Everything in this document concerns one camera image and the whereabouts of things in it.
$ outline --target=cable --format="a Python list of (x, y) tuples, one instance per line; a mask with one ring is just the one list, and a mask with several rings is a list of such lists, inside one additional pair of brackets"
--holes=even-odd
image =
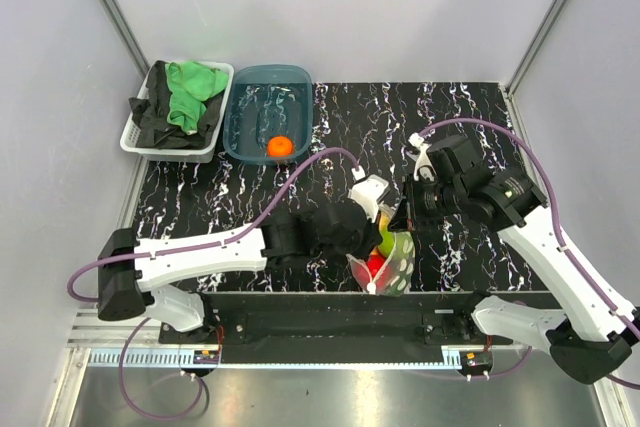
[[(296, 181), (296, 179), (300, 176), (300, 174), (311, 164), (313, 164), (317, 160), (329, 154), (344, 155), (349, 158), (354, 168), (358, 168), (358, 159), (356, 159), (356, 157), (351, 152), (349, 152), (346, 149), (343, 149), (342, 147), (329, 147), (327, 149), (321, 150), (320, 152), (316, 152), (307, 160), (305, 160), (302, 164), (300, 164), (298, 168), (293, 172), (293, 174), (291, 174), (291, 176), (282, 185), (282, 187), (280, 187), (280, 190), (278, 190), (278, 193), (275, 195), (273, 200), (269, 203), (267, 208), (264, 209), (262, 214), (260, 214), (258, 218), (254, 220), (251, 223), (251, 225), (249, 225), (249, 227), (247, 227), (245, 230), (243, 230), (239, 234), (229, 237), (228, 239), (225, 239), (224, 240), (225, 245), (231, 244), (233, 242), (237, 242), (238, 240), (247, 236), (253, 229), (258, 227), (262, 223), (262, 221), (271, 213), (271, 211), (275, 208), (278, 202), (280, 202), (280, 200), (286, 195), (287, 190)], [(176, 247), (173, 249), (159, 250), (156, 252), (156, 256), (160, 257), (164, 255), (181, 254), (184, 252), (193, 252), (196, 250), (210, 249), (213, 247), (220, 247), (220, 246), (222, 246), (222, 241), (209, 242), (209, 243), (200, 244), (200, 245), (191, 245), (187, 247)], [(67, 293), (73, 299), (78, 300), (80, 302), (98, 302), (97, 297), (87, 297), (85, 295), (81, 295), (76, 292), (75, 283), (80, 278), (80, 276), (84, 275), (85, 273), (89, 272), (92, 269), (95, 269), (96, 267), (100, 267), (106, 264), (111, 264), (114, 262), (122, 262), (125, 260), (146, 259), (150, 257), (151, 257), (151, 253), (149, 252), (139, 252), (139, 253), (115, 255), (113, 257), (106, 257), (104, 259), (91, 262), (90, 264), (87, 264), (84, 267), (78, 269), (76, 272), (74, 272), (71, 275), (71, 277), (69, 277), (69, 280), (67, 281)]]
[(146, 417), (146, 418), (151, 419), (151, 420), (163, 420), (163, 421), (180, 420), (180, 419), (183, 419), (184, 417), (186, 417), (187, 415), (189, 415), (189, 413), (193, 409), (195, 409), (196, 405), (198, 405), (198, 402), (200, 402), (200, 398), (202, 397), (202, 392), (206, 389), (206, 385), (205, 385), (204, 381), (200, 377), (197, 377), (197, 376), (192, 377), (198, 382), (198, 394), (196, 395), (196, 398), (191, 403), (191, 405), (189, 407), (187, 407), (185, 410), (183, 410), (182, 412), (180, 412), (179, 414), (167, 415), (167, 416), (165, 416), (165, 415), (155, 415), (155, 414), (151, 414), (151, 413), (149, 413), (149, 412), (147, 412), (145, 410), (142, 410), (140, 407), (138, 407), (133, 402), (133, 399), (131, 397), (129, 397), (129, 394), (127, 393), (127, 389), (126, 389), (126, 387), (124, 385), (124, 358), (125, 358), (125, 354), (127, 352), (127, 348), (129, 347), (129, 344), (131, 344), (131, 341), (136, 336), (136, 334), (140, 331), (140, 329), (147, 322), (149, 322), (150, 320), (151, 319), (149, 317), (147, 317), (142, 322), (140, 322), (137, 325), (137, 327), (135, 329), (133, 329), (133, 332), (131, 332), (131, 334), (129, 335), (129, 337), (125, 341), (124, 347), (122, 347), (122, 352), (120, 353), (120, 360), (118, 361), (118, 381), (119, 381), (119, 384), (120, 384), (120, 392), (122, 393), (122, 397), (124, 398), (124, 401), (127, 403), (127, 405), (132, 410), (134, 410), (138, 414), (142, 415), (143, 417)]
[[(151, 385), (149, 385), (146, 389), (144, 389), (144, 391), (140, 392), (139, 394), (137, 394), (136, 396), (129, 396), (129, 398), (136, 402), (138, 399), (140, 399), (141, 397), (143, 397), (146, 393), (152, 391), (153, 389), (155, 389), (158, 385), (160, 384), (164, 384), (166, 381), (168, 381), (169, 379), (176, 379), (178, 377), (182, 377), (182, 374), (180, 372), (172, 372), (171, 374), (167, 374), (163, 377), (160, 377), (159, 379), (155, 380)], [(200, 412), (198, 414), (197, 417), (201, 417), (202, 415), (204, 415), (207, 411), (207, 409), (209, 408), (209, 404), (211, 403), (211, 394), (209, 392), (209, 387), (207, 386), (207, 384), (205, 383), (203, 385), (203, 389), (204, 389), (204, 395), (205, 395), (205, 402), (204, 402), (204, 406), (202, 407), (202, 412)], [(112, 405), (108, 405), (104, 399), (107, 397), (105, 391), (104, 391), (104, 386), (102, 386), (102, 384), (98, 384), (98, 391), (99, 394), (97, 395), (98, 400), (100, 401), (100, 404), (102, 405), (102, 408), (104, 410), (110, 411), (110, 412), (119, 412), (122, 409), (128, 409), (129, 405), (125, 402), (122, 405), (118, 405), (116, 407), (113, 407)]]
[[(544, 168), (542, 167), (542, 164), (540, 163), (536, 155), (533, 153), (531, 148), (522, 139), (520, 139), (518, 136), (513, 134), (510, 130), (505, 129), (504, 127), (496, 125), (492, 122), (488, 122), (486, 120), (480, 120), (480, 119), (457, 118), (457, 119), (443, 120), (441, 122), (436, 122), (435, 124), (432, 124), (429, 127), (426, 127), (425, 129), (420, 131), (419, 135), (421, 137), (425, 137), (429, 132), (439, 129), (440, 127), (444, 127), (446, 125), (451, 125), (451, 124), (477, 124), (477, 125), (482, 125), (484, 127), (489, 127), (490, 129), (493, 129), (497, 132), (500, 132), (501, 134), (506, 135), (509, 139), (514, 141), (516, 144), (518, 144), (518, 146), (522, 150), (525, 151), (525, 153), (527, 154), (527, 156), (535, 166), (536, 170), (538, 171), (538, 174), (540, 174), (540, 177), (542, 178), (542, 182), (544, 183), (544, 186), (547, 190), (547, 194), (549, 196), (549, 205), (551, 208), (551, 220), (553, 223), (553, 232), (555, 234), (556, 240), (558, 241), (558, 245), (560, 245), (560, 247), (563, 249), (569, 261), (578, 270), (580, 275), (582, 275), (584, 280), (595, 291), (595, 293), (598, 294), (598, 297), (602, 299), (602, 301), (607, 306), (607, 308), (609, 308), (609, 310), (611, 311), (611, 314), (618, 317), (622, 321), (622, 323), (640, 341), (640, 330), (634, 325), (633, 321), (627, 319), (626, 316), (617, 314), (618, 306), (615, 304), (615, 302), (611, 300), (611, 298), (606, 294), (606, 292), (602, 290), (602, 288), (598, 285), (595, 279), (591, 277), (587, 269), (584, 268), (584, 266), (580, 263), (578, 258), (573, 254), (573, 252), (571, 252), (571, 250), (567, 248), (567, 243), (564, 240), (564, 235), (562, 234), (562, 227), (560, 225), (560, 212), (558, 210), (558, 199), (556, 198), (555, 191), (551, 186), (551, 180), (549, 179), (549, 176), (545, 172)], [(634, 384), (626, 380), (618, 379), (613, 375), (608, 375), (607, 378), (625, 387), (640, 390), (640, 384)]]

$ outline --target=black cloth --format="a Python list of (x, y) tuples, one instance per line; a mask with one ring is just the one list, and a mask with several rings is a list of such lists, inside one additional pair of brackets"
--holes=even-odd
[(157, 61), (147, 77), (148, 99), (129, 99), (133, 122), (140, 128), (136, 147), (153, 149), (203, 149), (211, 142), (213, 131), (220, 120), (224, 91), (211, 97), (204, 105), (205, 113), (198, 120), (198, 132), (187, 135), (177, 125), (167, 122), (171, 91), (167, 84), (165, 62)]

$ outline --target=orange fruit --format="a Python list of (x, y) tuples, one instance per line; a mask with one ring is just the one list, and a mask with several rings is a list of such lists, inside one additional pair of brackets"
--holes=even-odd
[(267, 144), (267, 155), (269, 157), (285, 157), (293, 154), (293, 142), (289, 137), (278, 135)]

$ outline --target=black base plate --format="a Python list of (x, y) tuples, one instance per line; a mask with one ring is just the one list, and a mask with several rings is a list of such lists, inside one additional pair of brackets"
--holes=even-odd
[[(366, 294), (228, 294), (209, 296), (224, 329), (224, 363), (403, 363), (442, 360), (441, 345), (484, 345), (439, 330), (471, 293), (401, 297)], [(548, 293), (500, 293), (537, 308), (558, 308)], [(427, 332), (425, 327), (433, 330)], [(160, 343), (216, 344), (214, 330), (197, 339), (161, 329)], [(494, 337), (494, 345), (511, 343)]]

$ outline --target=white basket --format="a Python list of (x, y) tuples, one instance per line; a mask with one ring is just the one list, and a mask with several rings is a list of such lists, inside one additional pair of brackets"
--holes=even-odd
[[(192, 163), (207, 163), (213, 159), (213, 151), (216, 147), (218, 135), (224, 122), (224, 111), (227, 108), (227, 101), (229, 100), (229, 93), (231, 92), (231, 82), (233, 81), (233, 67), (229, 64), (219, 64), (218, 62), (205, 62), (199, 60), (198, 63), (211, 67), (212, 69), (219, 69), (229, 75), (229, 82), (224, 91), (224, 97), (222, 98), (222, 105), (220, 106), (220, 120), (213, 131), (211, 137), (211, 143), (204, 149), (200, 150), (186, 150), (186, 149), (143, 149), (136, 147), (136, 142), (140, 136), (140, 128), (133, 122), (133, 114), (129, 115), (127, 124), (124, 126), (124, 132), (120, 137), (120, 147), (125, 152), (133, 152), (140, 154), (148, 160), (166, 161), (166, 162), (192, 162)], [(138, 92), (139, 99), (149, 98), (149, 89), (147, 89), (147, 77), (142, 82), (140, 92)]]

